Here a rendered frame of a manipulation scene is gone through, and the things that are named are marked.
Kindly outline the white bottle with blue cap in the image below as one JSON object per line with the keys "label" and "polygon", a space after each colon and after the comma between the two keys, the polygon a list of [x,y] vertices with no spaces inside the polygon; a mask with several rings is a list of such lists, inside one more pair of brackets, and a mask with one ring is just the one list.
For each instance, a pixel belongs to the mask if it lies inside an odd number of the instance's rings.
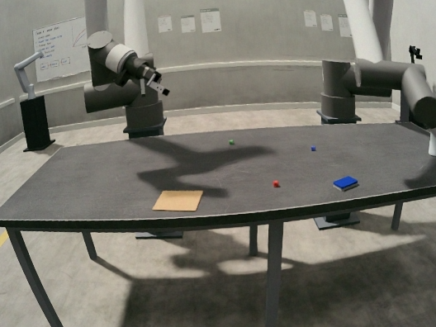
{"label": "white bottle with blue cap", "polygon": [[429,154],[436,157],[436,136],[432,131],[430,134]]}

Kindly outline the beige flat mat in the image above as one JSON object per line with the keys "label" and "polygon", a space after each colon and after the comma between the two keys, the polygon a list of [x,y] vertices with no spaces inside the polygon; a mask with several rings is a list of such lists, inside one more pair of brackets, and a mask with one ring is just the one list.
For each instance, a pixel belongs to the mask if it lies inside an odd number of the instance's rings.
{"label": "beige flat mat", "polygon": [[196,211],[203,191],[163,191],[153,211]]}

